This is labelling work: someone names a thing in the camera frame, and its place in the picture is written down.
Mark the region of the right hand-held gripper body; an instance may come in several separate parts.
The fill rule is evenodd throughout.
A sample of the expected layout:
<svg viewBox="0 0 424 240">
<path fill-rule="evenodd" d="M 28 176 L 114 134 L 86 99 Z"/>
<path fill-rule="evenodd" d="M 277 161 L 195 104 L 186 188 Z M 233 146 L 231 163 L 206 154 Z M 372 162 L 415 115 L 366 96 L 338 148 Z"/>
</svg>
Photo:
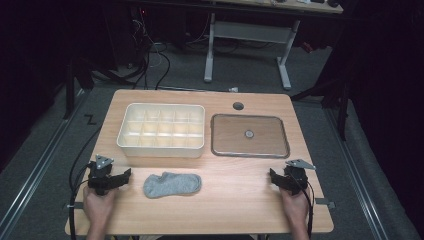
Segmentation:
<svg viewBox="0 0 424 240">
<path fill-rule="evenodd" d="M 307 170 L 315 170 L 316 167 L 302 159 L 288 160 L 284 168 L 283 189 L 293 195 L 305 190 L 308 186 Z"/>
</svg>

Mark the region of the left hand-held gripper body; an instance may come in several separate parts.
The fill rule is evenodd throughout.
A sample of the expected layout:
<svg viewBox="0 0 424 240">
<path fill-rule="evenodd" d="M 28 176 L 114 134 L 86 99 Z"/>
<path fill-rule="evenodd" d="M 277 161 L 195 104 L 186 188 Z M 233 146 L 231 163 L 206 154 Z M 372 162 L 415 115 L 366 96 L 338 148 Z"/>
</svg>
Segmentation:
<svg viewBox="0 0 424 240">
<path fill-rule="evenodd" d="M 113 162 L 112 158 L 97 154 L 95 160 L 89 164 L 88 187 L 94 189 L 99 196 L 104 196 L 109 191 L 109 178 Z"/>
</svg>

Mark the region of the grey ankle sock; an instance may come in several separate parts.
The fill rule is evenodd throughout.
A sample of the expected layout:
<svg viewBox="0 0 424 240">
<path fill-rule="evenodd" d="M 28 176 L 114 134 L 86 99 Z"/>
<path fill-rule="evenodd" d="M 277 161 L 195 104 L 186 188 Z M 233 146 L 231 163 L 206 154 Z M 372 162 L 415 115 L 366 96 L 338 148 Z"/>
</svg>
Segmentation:
<svg viewBox="0 0 424 240">
<path fill-rule="evenodd" d="M 143 192 L 150 199 L 198 192 L 202 179 L 197 174 L 163 172 L 150 175 L 144 182 Z"/>
</svg>

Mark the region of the person's right hand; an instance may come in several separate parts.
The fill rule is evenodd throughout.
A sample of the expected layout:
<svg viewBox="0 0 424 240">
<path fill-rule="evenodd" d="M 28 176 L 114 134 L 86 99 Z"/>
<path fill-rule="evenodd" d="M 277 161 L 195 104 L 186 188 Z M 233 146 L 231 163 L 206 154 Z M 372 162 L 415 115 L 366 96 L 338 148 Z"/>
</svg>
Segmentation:
<svg viewBox="0 0 424 240">
<path fill-rule="evenodd" d="M 290 191 L 280 189 L 283 200 L 283 210 L 292 232 L 307 231 L 306 218 L 309 212 L 309 203 L 303 193 L 293 195 Z"/>
</svg>

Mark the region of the person's left hand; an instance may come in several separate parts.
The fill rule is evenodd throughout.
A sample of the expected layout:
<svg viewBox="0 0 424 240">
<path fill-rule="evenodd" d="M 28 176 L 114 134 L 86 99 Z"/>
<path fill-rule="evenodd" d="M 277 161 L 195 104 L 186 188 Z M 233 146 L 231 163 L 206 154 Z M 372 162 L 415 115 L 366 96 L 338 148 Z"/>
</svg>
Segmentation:
<svg viewBox="0 0 424 240">
<path fill-rule="evenodd" d="M 117 190 L 110 190 L 106 195 L 99 196 L 92 188 L 83 190 L 83 208 L 90 221 L 89 233 L 91 235 L 104 234 L 109 218 L 113 211 Z"/>
</svg>

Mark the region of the white divided storage box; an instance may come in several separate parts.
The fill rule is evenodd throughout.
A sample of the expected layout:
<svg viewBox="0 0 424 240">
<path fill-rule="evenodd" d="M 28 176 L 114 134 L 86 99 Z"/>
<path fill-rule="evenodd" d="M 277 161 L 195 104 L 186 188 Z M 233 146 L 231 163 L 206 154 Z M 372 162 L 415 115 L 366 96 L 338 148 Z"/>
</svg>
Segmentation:
<svg viewBox="0 0 424 240">
<path fill-rule="evenodd" d="M 201 105 L 132 103 L 116 140 L 126 156 L 198 158 L 205 145 Z"/>
</svg>

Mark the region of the clear lid with round knob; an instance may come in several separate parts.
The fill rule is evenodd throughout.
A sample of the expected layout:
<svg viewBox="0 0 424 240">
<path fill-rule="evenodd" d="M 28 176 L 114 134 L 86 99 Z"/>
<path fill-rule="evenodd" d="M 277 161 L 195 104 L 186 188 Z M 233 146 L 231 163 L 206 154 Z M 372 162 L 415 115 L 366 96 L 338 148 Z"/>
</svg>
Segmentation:
<svg viewBox="0 0 424 240">
<path fill-rule="evenodd" d="M 275 116 L 215 114 L 211 119 L 211 151 L 217 156 L 290 156 L 283 121 Z"/>
</svg>

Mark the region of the black stand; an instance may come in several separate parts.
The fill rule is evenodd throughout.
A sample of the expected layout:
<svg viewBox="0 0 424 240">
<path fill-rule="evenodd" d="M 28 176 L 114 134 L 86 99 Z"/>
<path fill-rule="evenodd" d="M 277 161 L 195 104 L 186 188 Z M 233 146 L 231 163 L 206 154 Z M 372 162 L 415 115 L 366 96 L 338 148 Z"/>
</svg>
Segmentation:
<svg viewBox="0 0 424 240">
<path fill-rule="evenodd" d="M 318 83 L 314 87 L 302 91 L 298 94 L 291 96 L 292 101 L 299 101 L 308 96 L 322 95 L 321 106 L 323 108 L 338 108 L 338 115 L 336 118 L 336 127 L 339 137 L 345 141 L 345 127 L 348 99 L 349 99 L 349 87 L 352 80 L 351 77 L 352 67 L 346 65 L 341 68 L 339 73 L 329 81 Z"/>
<path fill-rule="evenodd" d="M 75 82 L 83 90 L 92 90 L 91 63 L 85 58 L 72 58 L 67 65 L 65 119 L 69 119 L 75 109 Z"/>
</svg>

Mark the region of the wooden desk with white legs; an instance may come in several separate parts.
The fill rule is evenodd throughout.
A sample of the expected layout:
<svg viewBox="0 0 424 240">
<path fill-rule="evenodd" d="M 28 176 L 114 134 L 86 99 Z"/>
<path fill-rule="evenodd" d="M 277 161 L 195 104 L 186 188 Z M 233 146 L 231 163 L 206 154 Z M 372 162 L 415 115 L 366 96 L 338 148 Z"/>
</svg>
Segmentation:
<svg viewBox="0 0 424 240">
<path fill-rule="evenodd" d="M 265 10 L 283 10 L 294 13 L 318 13 L 340 15 L 344 9 L 337 0 L 211 0 L 213 7 L 223 4 L 234 6 L 263 7 Z M 263 43 L 283 44 L 282 55 L 276 58 L 282 86 L 285 90 L 291 89 L 286 61 L 298 32 L 300 18 L 296 17 L 289 26 L 279 27 L 262 23 L 242 23 L 237 20 L 217 20 L 216 15 L 209 15 L 208 52 L 206 56 L 204 81 L 213 79 L 214 42 L 216 38 L 247 40 Z"/>
</svg>

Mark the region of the metal floor rail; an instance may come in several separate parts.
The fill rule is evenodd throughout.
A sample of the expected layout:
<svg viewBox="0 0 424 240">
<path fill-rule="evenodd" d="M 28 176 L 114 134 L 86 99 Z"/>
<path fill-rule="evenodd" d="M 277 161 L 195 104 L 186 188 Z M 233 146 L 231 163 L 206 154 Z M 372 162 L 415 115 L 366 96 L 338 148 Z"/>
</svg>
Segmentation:
<svg viewBox="0 0 424 240">
<path fill-rule="evenodd" d="M 68 173 L 76 151 L 64 146 L 77 120 L 65 94 L 35 122 L 0 173 L 0 240 L 68 240 Z"/>
<path fill-rule="evenodd" d="M 387 232 L 381 222 L 378 211 L 375 207 L 374 201 L 372 200 L 361 174 L 355 164 L 353 155 L 345 140 L 343 140 L 339 134 L 337 128 L 337 119 L 332 110 L 323 110 L 327 121 L 329 122 L 333 135 L 335 136 L 339 148 L 342 152 L 342 159 L 347 168 L 347 175 L 351 181 L 351 185 L 355 191 L 356 197 L 361 206 L 362 212 L 366 218 L 368 226 L 374 236 L 374 240 L 389 240 Z"/>
</svg>

